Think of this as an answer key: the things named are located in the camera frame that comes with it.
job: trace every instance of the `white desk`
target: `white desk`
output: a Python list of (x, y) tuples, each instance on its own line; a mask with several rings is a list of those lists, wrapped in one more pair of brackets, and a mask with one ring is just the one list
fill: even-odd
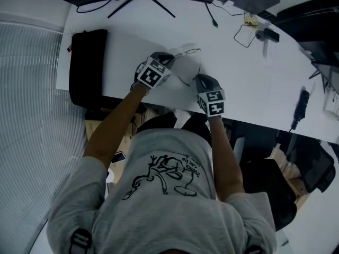
[[(168, 51), (175, 55), (182, 46), (184, 50), (198, 47), (202, 49), (200, 73), (216, 78), (225, 90), (225, 117), (288, 131), (302, 86), (311, 92), (315, 83), (306, 118), (299, 122), (295, 133), (330, 142), (339, 140), (339, 122), (322, 114), (325, 95), (321, 78), (308, 80), (315, 69), (299, 51), (294, 39), (271, 25), (270, 28), (280, 34), (280, 42), (275, 46), (272, 62), (265, 63), (263, 42), (255, 39), (249, 48), (244, 48), (233, 39), (243, 23), (243, 16), (230, 16), (210, 5), (219, 24), (216, 29), (203, 3), (159, 1), (176, 15), (175, 19), (151, 0), (134, 0), (110, 19), (107, 16), (122, 1), (112, 1), (86, 14), (76, 13), (76, 7), (72, 6), (60, 47), (57, 88), (68, 90), (71, 53), (66, 49), (72, 35), (84, 30), (107, 29), (104, 96), (124, 98), (136, 67), (153, 52)], [(95, 7), (88, 5), (84, 9)], [(243, 27), (237, 39), (247, 44), (253, 33), (251, 28)], [(199, 62), (200, 54), (195, 53), (177, 60), (173, 71), (189, 80), (197, 74)], [(173, 75), (161, 87), (152, 90), (144, 102), (201, 112), (194, 90), (194, 86), (185, 86)]]

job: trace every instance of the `person's leg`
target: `person's leg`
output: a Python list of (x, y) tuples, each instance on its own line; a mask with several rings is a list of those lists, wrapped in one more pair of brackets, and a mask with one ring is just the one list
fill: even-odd
[(173, 128), (176, 120), (177, 118), (174, 113), (169, 112), (165, 115), (157, 116), (146, 121), (142, 126), (139, 127), (137, 133), (148, 129)]
[(201, 136), (212, 146), (211, 133), (205, 124), (206, 121), (207, 116), (205, 114), (196, 113), (191, 116), (188, 121), (186, 121), (185, 125), (181, 129)]

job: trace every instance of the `tripod stand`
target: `tripod stand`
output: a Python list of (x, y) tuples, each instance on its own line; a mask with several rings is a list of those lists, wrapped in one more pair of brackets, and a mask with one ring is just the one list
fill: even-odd
[[(129, 3), (131, 3), (133, 0), (126, 0), (124, 3), (122, 3), (115, 11), (113, 11), (110, 15), (107, 16), (107, 18), (112, 17), (116, 12), (121, 10), (123, 7), (127, 6)], [(162, 4), (160, 4), (157, 0), (152, 0), (154, 3), (156, 3), (158, 6), (160, 6), (164, 11), (166, 11), (170, 16), (175, 18), (175, 15), (170, 12), (167, 8), (165, 8)]]

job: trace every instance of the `gray shirt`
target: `gray shirt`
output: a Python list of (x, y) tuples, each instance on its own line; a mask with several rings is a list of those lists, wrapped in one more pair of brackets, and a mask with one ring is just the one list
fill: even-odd
[(93, 158), (76, 165), (49, 216), (54, 253), (68, 253), (78, 228), (92, 234), (90, 253), (244, 253), (251, 245), (274, 253), (274, 223), (266, 193), (216, 200), (211, 147), (181, 129), (138, 133), (123, 175), (104, 200), (106, 170)]

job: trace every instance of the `eyeglasses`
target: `eyeglasses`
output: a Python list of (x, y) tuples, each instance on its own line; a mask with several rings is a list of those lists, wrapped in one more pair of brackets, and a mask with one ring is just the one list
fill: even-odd
[(178, 59), (178, 58), (181, 58), (181, 57), (183, 57), (185, 55), (191, 55), (191, 54), (196, 53), (198, 51), (201, 51), (201, 49), (200, 48), (190, 49), (190, 50), (188, 50), (186, 52), (178, 53), (177, 55), (174, 56), (174, 58)]

